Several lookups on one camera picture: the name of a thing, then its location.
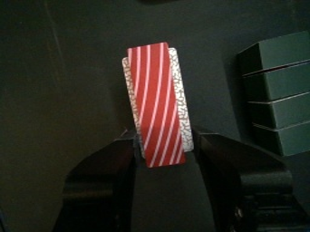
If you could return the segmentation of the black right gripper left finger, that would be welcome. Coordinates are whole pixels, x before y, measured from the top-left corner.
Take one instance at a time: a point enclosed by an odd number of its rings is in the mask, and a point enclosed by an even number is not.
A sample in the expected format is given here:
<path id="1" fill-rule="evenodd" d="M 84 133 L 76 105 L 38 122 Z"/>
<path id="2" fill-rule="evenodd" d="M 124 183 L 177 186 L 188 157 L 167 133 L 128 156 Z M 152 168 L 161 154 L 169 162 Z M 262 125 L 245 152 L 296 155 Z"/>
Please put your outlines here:
<path id="1" fill-rule="evenodd" d="M 131 232 L 135 152 L 129 130 L 70 170 L 52 232 Z"/>

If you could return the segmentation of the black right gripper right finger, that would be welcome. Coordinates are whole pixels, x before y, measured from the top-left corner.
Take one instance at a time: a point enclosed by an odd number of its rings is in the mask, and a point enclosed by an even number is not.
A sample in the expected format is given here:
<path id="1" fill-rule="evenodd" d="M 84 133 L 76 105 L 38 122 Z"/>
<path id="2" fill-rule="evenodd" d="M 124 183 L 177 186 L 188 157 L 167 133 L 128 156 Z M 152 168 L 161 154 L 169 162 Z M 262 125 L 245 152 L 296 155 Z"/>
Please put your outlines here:
<path id="1" fill-rule="evenodd" d="M 310 232 L 291 173 L 270 153 L 195 128 L 195 155 L 216 232 Z"/>

